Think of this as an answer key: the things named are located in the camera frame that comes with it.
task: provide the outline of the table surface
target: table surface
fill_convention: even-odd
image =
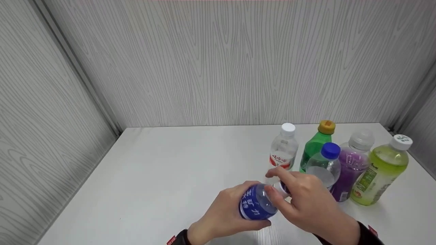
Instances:
[[[347,142],[359,128],[372,130],[375,146],[391,138],[379,123],[349,123],[337,124],[333,141]],[[279,131],[279,125],[128,128],[39,244],[164,245],[200,218],[220,190],[264,181]],[[314,124],[296,125],[300,150],[293,170],[316,131]],[[410,157],[378,203],[364,207],[348,200],[340,206],[371,225],[385,244],[434,244],[435,190],[436,181]],[[211,244],[319,244],[280,213],[271,222]]]

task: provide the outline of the wrist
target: wrist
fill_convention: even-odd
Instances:
[[[334,225],[329,226],[319,236],[332,245],[357,245],[360,238],[359,223],[351,216],[343,214]]]
[[[209,227],[201,221],[193,223],[187,232],[187,238],[191,245],[204,245],[213,237],[209,231]]]

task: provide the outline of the yellow bottle cap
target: yellow bottle cap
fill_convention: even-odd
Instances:
[[[333,134],[336,124],[330,120],[322,120],[318,126],[318,131],[323,134]]]

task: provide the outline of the white bottle cap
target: white bottle cap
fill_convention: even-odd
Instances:
[[[395,134],[389,144],[397,150],[407,150],[410,148],[412,143],[413,140],[409,137],[402,134]]]
[[[283,188],[282,183],[276,182],[272,185],[276,190],[278,190],[278,192],[280,193],[280,195],[282,195],[283,198],[289,197],[289,193],[286,192],[286,190]]]
[[[348,145],[352,147],[356,147],[359,150],[369,151],[374,145],[374,136],[372,135],[371,130],[369,129],[361,129],[359,131],[355,131],[348,141]]]
[[[295,125],[289,122],[282,124],[282,130],[280,131],[280,133],[284,136],[294,136]]]

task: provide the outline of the plastic bottle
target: plastic bottle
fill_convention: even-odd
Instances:
[[[265,192],[266,184],[251,186],[239,202],[239,213],[247,220],[268,219],[277,213]],[[283,182],[274,183],[273,186],[286,198],[290,196],[289,190]]]
[[[394,135],[391,142],[371,151],[371,165],[354,184],[351,198],[355,202],[369,206],[376,203],[383,192],[406,170],[409,163],[407,149],[413,141],[401,134]]]
[[[341,145],[339,162],[341,174],[330,192],[338,202],[346,201],[357,178],[369,167],[369,151],[374,145],[374,136],[369,129],[354,132],[350,140]]]
[[[303,157],[300,163],[300,172],[306,172],[306,164],[311,157],[321,151],[323,145],[331,142],[331,135],[334,133],[336,124],[329,120],[322,120],[318,126],[318,132],[304,146]]]
[[[269,152],[271,168],[281,166],[289,170],[294,165],[295,155],[298,151],[298,142],[294,138],[295,126],[291,123],[282,124],[280,134],[272,141]]]
[[[306,173],[318,177],[323,185],[330,190],[341,174],[341,164],[338,157],[341,148],[332,142],[325,143],[321,152],[316,153],[307,162]]]

